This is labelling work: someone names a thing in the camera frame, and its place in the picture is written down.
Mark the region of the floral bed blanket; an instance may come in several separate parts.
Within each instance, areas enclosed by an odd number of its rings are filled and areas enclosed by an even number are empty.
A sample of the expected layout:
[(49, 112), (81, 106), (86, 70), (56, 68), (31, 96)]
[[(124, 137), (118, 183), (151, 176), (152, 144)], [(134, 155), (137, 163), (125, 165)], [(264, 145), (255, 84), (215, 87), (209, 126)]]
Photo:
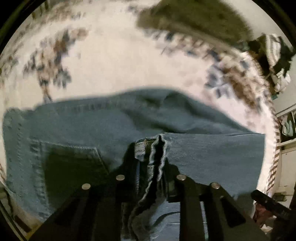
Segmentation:
[(275, 190), (278, 131), (260, 67), (200, 32), (139, 25), (155, 1), (24, 1), (1, 28), (1, 113), (142, 87), (184, 92), (265, 134), (257, 188)]

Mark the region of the white wardrobe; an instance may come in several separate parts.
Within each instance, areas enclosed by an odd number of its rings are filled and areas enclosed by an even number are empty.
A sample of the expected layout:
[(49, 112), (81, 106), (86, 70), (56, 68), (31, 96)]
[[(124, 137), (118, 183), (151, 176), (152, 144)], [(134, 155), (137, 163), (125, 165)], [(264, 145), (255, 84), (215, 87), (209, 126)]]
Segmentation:
[(280, 124), (279, 165), (276, 175), (275, 192), (293, 196), (295, 191), (295, 108), (279, 113)]

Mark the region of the blue denim jeans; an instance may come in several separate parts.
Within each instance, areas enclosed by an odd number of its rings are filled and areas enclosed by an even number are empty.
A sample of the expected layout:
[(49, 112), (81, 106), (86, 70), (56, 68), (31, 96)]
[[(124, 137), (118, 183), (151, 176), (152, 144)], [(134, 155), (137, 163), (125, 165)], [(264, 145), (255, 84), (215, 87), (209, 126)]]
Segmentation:
[(3, 139), (8, 193), (42, 223), (77, 189), (117, 170), (135, 144), (136, 196), (122, 205), (120, 240), (180, 240), (180, 205), (164, 194), (165, 163), (197, 183), (219, 183), (250, 217), (265, 144), (264, 135), (170, 89), (12, 108)]

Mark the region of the black clothes on chair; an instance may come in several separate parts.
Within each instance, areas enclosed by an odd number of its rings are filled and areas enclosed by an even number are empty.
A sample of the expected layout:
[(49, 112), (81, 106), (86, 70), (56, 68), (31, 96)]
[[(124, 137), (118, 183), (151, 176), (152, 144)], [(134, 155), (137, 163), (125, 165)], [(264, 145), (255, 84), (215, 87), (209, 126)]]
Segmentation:
[[(262, 69), (263, 75), (267, 76), (271, 73), (271, 70), (269, 69), (269, 64), (267, 61), (267, 57), (265, 54), (266, 48), (265, 48), (265, 36), (266, 34), (262, 34), (260, 37), (253, 41), (248, 42), (249, 50), (252, 51), (256, 57), (255, 59), (260, 64), (260, 67)], [(290, 51), (292, 52), (291, 57), (295, 56), (295, 48), (290, 48)]]

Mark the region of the white puffer jacket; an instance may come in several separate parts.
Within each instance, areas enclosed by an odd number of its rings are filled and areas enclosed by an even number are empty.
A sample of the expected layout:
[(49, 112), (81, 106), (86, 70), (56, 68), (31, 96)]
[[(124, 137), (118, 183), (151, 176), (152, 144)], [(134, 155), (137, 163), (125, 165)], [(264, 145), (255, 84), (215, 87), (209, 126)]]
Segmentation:
[(283, 92), (290, 83), (288, 72), (292, 61), (292, 52), (283, 38), (276, 34), (266, 34), (265, 48), (271, 78), (274, 82), (274, 90), (275, 92)]

